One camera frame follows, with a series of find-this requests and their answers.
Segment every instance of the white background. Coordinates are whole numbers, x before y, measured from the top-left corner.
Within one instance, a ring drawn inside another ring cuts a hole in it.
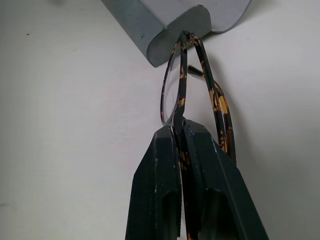
[[[0,240],[124,240],[166,66],[153,68],[100,0],[0,3]],[[204,40],[271,240],[320,236],[319,12],[318,0],[256,0]],[[186,117],[214,129],[197,84]]]

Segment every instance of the gray holder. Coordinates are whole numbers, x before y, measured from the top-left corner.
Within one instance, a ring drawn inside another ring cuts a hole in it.
[[[251,0],[102,0],[154,67],[168,61],[181,31],[203,37],[233,28]]]

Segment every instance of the clear lens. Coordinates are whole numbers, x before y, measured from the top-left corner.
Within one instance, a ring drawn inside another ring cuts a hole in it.
[[[164,98],[163,98],[163,114],[164,120],[167,121],[174,110],[177,101],[179,77],[180,77],[180,43],[176,46],[173,58],[169,63],[169,72],[166,77]]]

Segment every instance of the gray foam block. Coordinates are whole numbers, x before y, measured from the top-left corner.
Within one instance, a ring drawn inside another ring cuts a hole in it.
[[[102,0],[146,59],[168,61],[181,31],[203,37],[235,26],[251,0]]]

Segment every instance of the tortoiseshell eyeglass frame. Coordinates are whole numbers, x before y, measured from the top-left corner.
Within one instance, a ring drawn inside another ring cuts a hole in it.
[[[194,45],[202,71],[196,69],[193,66],[188,66],[188,57],[187,57],[187,45]],[[176,97],[176,102],[173,108],[171,115],[168,120],[165,121],[164,116],[164,98],[165,98],[165,88],[167,76],[170,72],[170,67],[172,62],[175,59],[176,48],[180,46],[180,75],[179,75],[179,85],[178,85],[178,93]],[[161,121],[164,126],[173,126],[176,134],[179,136],[181,131],[183,131],[183,114],[185,111],[185,103],[186,103],[186,93],[187,93],[187,72],[201,77],[205,80],[211,105],[213,109],[213,115],[215,119],[216,131],[218,135],[218,144],[222,148],[222,150],[227,154],[227,156],[237,164],[236,162],[236,148],[235,148],[235,137],[234,130],[229,110],[229,105],[227,99],[221,89],[221,87],[214,80],[211,68],[209,65],[209,61],[207,58],[207,54],[205,51],[205,47],[200,38],[196,37],[193,33],[183,31],[171,53],[169,58],[169,62],[165,71],[165,76],[162,85],[161,92],[161,104],[160,104],[160,112],[161,112]]]

